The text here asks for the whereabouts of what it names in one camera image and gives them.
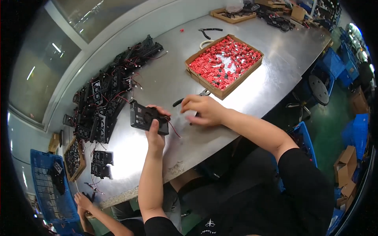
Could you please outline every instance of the fluorescent light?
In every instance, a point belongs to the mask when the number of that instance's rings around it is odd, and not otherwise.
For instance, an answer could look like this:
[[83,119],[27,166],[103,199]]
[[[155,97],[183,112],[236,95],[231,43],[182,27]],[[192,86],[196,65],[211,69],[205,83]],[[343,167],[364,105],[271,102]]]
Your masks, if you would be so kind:
[[56,50],[58,50],[59,53],[61,53],[61,50],[59,50],[59,48],[54,43],[53,46],[56,48]]
[[25,178],[25,173],[24,173],[24,171],[22,171],[22,177],[24,178],[24,183],[25,183],[26,188],[28,188],[28,185],[26,184],[26,178]]
[[35,67],[35,66],[33,66],[33,69],[31,69],[31,71],[30,71],[30,73],[29,73],[28,77],[26,78],[26,80],[28,80],[28,79],[29,79],[29,77],[31,76],[31,73],[33,73],[33,70],[34,70],[35,68],[36,68],[36,67]]
[[83,18],[86,17],[89,13],[91,13],[91,11],[89,11],[88,13],[86,13],[86,14],[83,16]]

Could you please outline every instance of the person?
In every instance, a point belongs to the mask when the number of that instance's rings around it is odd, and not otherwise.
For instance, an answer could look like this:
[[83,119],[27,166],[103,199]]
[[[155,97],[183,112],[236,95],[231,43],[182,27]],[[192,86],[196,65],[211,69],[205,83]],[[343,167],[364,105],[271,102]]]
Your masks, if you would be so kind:
[[[181,230],[181,211],[177,193],[170,185],[164,185],[163,209],[177,230]],[[107,215],[82,193],[76,193],[74,200],[77,204],[77,213],[85,236],[95,235],[95,231],[86,218],[85,213],[90,212],[96,219],[103,223],[110,232],[105,236],[144,236],[144,225],[140,211],[134,211],[129,201],[116,204],[111,207],[115,218]]]
[[[227,109],[209,96],[188,95],[181,105],[181,113],[193,110],[201,114],[187,116],[189,122],[224,125],[258,145],[260,151],[271,153],[286,188],[279,191],[270,168],[273,165],[266,164],[271,164],[269,155],[258,158],[257,153],[245,158],[224,181],[203,181],[191,169],[170,182],[189,208],[205,215],[187,235],[326,234],[334,208],[333,187],[286,132],[262,119]],[[161,107],[153,107],[170,116]],[[158,128],[158,121],[153,120],[146,132],[148,152],[139,182],[139,207],[147,236],[179,236],[161,208],[165,142]]]

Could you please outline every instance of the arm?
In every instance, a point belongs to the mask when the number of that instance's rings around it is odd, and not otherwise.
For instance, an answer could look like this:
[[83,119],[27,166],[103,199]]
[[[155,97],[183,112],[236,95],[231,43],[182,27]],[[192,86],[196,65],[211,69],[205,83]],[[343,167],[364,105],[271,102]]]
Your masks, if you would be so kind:
[[298,148],[282,129],[265,120],[226,109],[211,97],[188,95],[181,105],[181,113],[188,110],[201,113],[201,117],[187,117],[190,122],[199,125],[222,124],[272,153],[277,162],[287,150]]
[[91,201],[89,201],[89,199],[85,197],[82,193],[75,194],[75,202],[79,207],[89,211],[94,217],[96,217],[101,223],[103,223],[115,236],[134,236],[134,233],[131,230],[126,228],[118,220],[114,219],[111,216],[108,216],[100,209],[95,207],[91,203]]
[[80,223],[81,223],[81,226],[83,227],[84,232],[87,232],[87,233],[90,233],[91,235],[94,235],[95,230],[93,229],[89,220],[85,217],[85,212],[86,212],[85,209],[83,209],[79,206],[77,207],[77,213],[79,214]]
[[[170,116],[170,114],[167,111],[164,111],[161,107],[156,108],[161,114]],[[146,132],[148,151],[146,160],[144,161],[138,189],[139,208],[144,222],[156,216],[167,218],[162,208],[163,149],[165,146],[165,140],[163,136],[158,135],[158,129],[159,122],[154,119],[150,131]]]

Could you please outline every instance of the wire cutters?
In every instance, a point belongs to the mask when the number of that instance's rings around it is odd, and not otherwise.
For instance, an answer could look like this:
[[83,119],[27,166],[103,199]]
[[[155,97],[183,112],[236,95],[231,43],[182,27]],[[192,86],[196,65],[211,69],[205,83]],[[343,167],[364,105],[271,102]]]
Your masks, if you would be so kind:
[[210,40],[211,38],[210,38],[209,36],[206,35],[206,33],[205,33],[206,30],[218,30],[218,31],[223,31],[223,29],[219,29],[219,28],[199,29],[198,31],[202,31],[203,36],[205,36],[205,38],[207,38],[208,40]]
[[[211,94],[211,92],[208,90],[208,89],[205,89],[203,90],[200,94],[198,94],[199,96],[209,96]],[[178,104],[181,104],[183,102],[183,98],[178,100],[177,102],[173,103],[173,107],[176,107]]]

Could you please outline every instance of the stainless steel table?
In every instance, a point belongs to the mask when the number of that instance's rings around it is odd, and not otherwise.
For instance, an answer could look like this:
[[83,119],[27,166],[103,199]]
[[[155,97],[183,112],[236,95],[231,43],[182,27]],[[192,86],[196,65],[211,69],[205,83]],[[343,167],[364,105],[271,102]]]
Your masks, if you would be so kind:
[[[238,134],[222,126],[203,128],[190,126],[180,107],[172,104],[187,94],[198,94],[204,88],[185,72],[184,61],[199,51],[199,44],[206,38],[199,28],[222,28],[208,31],[212,39],[233,34],[264,53],[261,66],[255,70],[226,99],[220,101],[227,108],[263,117],[278,104],[301,80],[301,75],[316,60],[330,41],[319,29],[294,29],[289,32],[269,26],[262,19],[252,19],[231,25],[210,16],[204,16],[178,26],[154,39],[169,51],[167,55],[151,60],[135,77],[143,89],[135,90],[134,98],[142,105],[157,104],[172,113],[171,123],[182,137],[176,136],[170,127],[164,149],[163,176],[169,181],[202,162],[238,137]],[[113,152],[112,178],[95,177],[94,183],[104,194],[97,194],[95,202],[101,208],[134,198],[138,194],[139,178],[147,153],[144,131],[130,126],[127,104],[118,116],[109,144],[98,145],[96,150]],[[85,144],[87,167],[71,191],[90,192],[84,182],[92,183],[90,153],[95,144]]]

